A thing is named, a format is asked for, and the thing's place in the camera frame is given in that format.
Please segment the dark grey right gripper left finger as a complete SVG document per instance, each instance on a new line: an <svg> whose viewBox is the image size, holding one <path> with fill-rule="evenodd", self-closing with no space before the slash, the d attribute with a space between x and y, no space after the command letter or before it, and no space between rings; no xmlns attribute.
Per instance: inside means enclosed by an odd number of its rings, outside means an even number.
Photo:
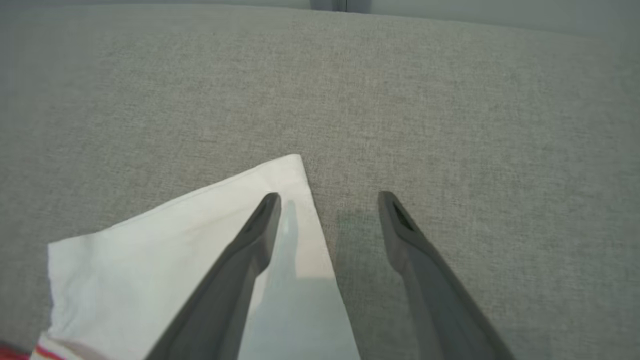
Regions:
<svg viewBox="0 0 640 360"><path fill-rule="evenodd" d="M238 360L254 284L270 264L280 218L281 196L266 194L145 360Z"/></svg>

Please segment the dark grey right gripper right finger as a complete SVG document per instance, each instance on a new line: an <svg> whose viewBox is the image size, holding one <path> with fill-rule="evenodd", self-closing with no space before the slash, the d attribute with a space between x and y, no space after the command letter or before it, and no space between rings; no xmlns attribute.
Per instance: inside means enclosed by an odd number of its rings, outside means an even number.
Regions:
<svg viewBox="0 0 640 360"><path fill-rule="evenodd" d="M388 261L406 289L419 360L515 360L397 196L380 191L378 210Z"/></svg>

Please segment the red and white shirt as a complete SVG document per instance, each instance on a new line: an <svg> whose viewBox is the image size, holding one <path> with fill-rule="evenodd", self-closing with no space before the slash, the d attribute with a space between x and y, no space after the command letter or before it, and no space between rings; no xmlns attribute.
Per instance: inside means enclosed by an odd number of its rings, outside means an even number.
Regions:
<svg viewBox="0 0 640 360"><path fill-rule="evenodd" d="M51 243L51 326L27 359L143 360L268 193L281 198L278 234L238 359L361 360L297 153Z"/></svg>

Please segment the grey fabric sofa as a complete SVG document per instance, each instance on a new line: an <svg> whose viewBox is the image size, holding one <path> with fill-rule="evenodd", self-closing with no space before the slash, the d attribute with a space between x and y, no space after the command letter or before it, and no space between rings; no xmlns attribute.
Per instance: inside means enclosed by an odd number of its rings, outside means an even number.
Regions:
<svg viewBox="0 0 640 360"><path fill-rule="evenodd" d="M300 154L366 360L414 360L392 191L519 360L640 360L640 53L475 23L0 5L0 339L46 246Z"/></svg>

